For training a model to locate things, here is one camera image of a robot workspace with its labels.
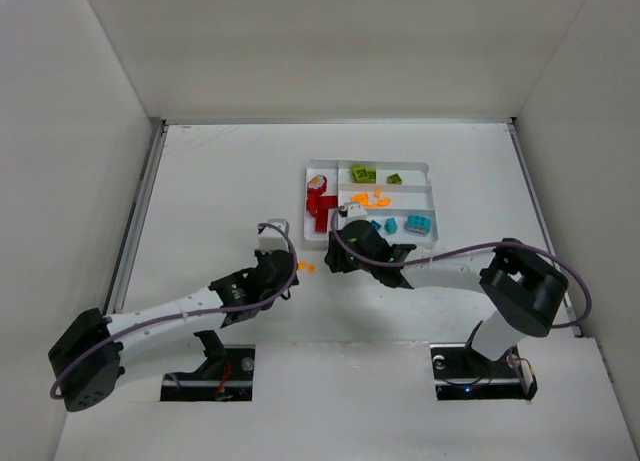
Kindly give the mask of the red flower lego piece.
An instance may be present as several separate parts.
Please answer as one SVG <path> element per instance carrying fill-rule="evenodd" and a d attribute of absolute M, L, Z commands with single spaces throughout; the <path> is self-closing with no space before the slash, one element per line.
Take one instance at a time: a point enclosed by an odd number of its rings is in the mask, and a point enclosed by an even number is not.
<path fill-rule="evenodd" d="M 328 186 L 328 180 L 324 175 L 316 175 L 307 183 L 307 194 L 309 196 L 322 196 Z"/>

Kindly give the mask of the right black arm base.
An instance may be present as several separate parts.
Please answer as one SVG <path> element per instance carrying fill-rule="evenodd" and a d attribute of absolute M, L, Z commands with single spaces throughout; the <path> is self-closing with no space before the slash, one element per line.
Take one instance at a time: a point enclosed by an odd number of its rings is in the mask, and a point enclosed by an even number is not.
<path fill-rule="evenodd" d="M 517 344 L 497 360 L 473 351 L 470 341 L 431 344 L 429 354 L 438 401 L 530 402 L 538 393 L 533 366 L 520 354 Z"/>

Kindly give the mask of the red lego with blue brick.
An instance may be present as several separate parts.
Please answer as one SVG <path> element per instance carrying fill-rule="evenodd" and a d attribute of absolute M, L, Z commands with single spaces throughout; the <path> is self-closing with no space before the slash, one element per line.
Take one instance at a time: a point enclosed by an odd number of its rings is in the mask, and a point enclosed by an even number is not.
<path fill-rule="evenodd" d="M 314 219 L 317 219 L 321 216 L 321 198 L 322 195 L 318 194 L 315 191 L 309 192 L 307 194 L 306 210 L 307 213 Z"/>

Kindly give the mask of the teal cloud lego piece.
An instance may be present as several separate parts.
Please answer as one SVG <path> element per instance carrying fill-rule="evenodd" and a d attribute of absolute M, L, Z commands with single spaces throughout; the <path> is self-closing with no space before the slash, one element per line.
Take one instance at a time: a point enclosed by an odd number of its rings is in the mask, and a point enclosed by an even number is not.
<path fill-rule="evenodd" d="M 409 215 L 406 218 L 404 229 L 408 232 L 426 236 L 431 232 L 432 220 L 421 215 Z"/>

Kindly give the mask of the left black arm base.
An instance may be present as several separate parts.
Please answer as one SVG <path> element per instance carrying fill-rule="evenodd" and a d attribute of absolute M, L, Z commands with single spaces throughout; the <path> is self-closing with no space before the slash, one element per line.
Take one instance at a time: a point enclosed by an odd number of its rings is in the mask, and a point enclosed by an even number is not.
<path fill-rule="evenodd" d="M 187 371 L 164 375 L 161 402 L 250 402 L 256 346 L 224 345 L 214 331 L 195 334 L 204 359 Z"/>

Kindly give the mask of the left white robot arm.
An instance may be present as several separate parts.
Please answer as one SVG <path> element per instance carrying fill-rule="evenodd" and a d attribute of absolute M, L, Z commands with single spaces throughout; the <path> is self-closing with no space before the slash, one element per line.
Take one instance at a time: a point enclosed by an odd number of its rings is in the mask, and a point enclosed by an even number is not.
<path fill-rule="evenodd" d="M 218 330 L 254 319 L 298 283 L 295 254 L 257 251 L 257 264 L 153 308 L 78 314 L 48 352 L 50 396 L 67 412 L 104 401 L 115 389 L 156 374 L 209 374 L 226 355 Z"/>

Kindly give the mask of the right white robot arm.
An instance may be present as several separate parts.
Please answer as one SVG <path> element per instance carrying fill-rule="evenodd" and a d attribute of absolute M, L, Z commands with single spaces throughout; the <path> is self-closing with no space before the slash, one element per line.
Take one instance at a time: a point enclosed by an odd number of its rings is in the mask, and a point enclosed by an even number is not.
<path fill-rule="evenodd" d="M 560 271 L 515 239 L 449 257 L 415 244 L 390 244 L 364 220 L 329 235 L 324 261 L 333 273 L 364 271 L 393 289 L 486 295 L 495 311 L 474 328 L 467 348 L 489 361 L 505 357 L 526 337 L 546 337 L 568 288 Z"/>

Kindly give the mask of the orange lego cluster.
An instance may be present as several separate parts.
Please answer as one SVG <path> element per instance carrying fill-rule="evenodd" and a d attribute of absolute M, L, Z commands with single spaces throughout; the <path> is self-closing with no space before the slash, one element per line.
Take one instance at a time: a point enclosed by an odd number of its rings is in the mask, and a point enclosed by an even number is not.
<path fill-rule="evenodd" d="M 309 264 L 307 262 L 299 262 L 298 263 L 298 269 L 299 270 L 303 270 L 303 271 L 307 271 L 308 273 L 315 273 L 316 272 L 316 266 L 314 264 Z"/>

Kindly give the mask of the red rectangular lego brick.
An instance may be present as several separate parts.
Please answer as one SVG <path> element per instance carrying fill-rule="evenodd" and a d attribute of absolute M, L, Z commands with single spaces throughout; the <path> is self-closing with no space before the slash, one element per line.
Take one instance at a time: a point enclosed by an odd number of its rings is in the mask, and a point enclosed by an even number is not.
<path fill-rule="evenodd" d="M 326 233 L 328 230 L 329 211 L 318 211 L 315 215 L 314 231 L 316 233 Z"/>

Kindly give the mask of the blue lego brick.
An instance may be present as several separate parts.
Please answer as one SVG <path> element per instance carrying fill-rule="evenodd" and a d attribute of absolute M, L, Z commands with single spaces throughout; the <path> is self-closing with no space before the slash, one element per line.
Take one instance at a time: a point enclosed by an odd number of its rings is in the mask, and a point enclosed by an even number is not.
<path fill-rule="evenodd" d="M 387 218 L 384 223 L 385 232 L 389 235 L 393 235 L 398 230 L 398 225 L 394 217 Z"/>

